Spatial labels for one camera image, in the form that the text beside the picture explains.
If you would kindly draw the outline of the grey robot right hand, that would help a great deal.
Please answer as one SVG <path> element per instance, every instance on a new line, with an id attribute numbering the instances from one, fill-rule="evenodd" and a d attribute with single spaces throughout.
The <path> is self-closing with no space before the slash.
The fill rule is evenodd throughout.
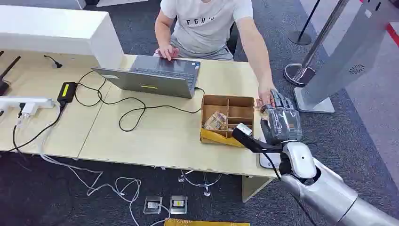
<path id="1" fill-rule="evenodd" d="M 271 89 L 270 103 L 262 106 L 260 113 L 266 143 L 278 145 L 301 140 L 303 132 L 299 112 L 292 101 L 277 90 Z"/>

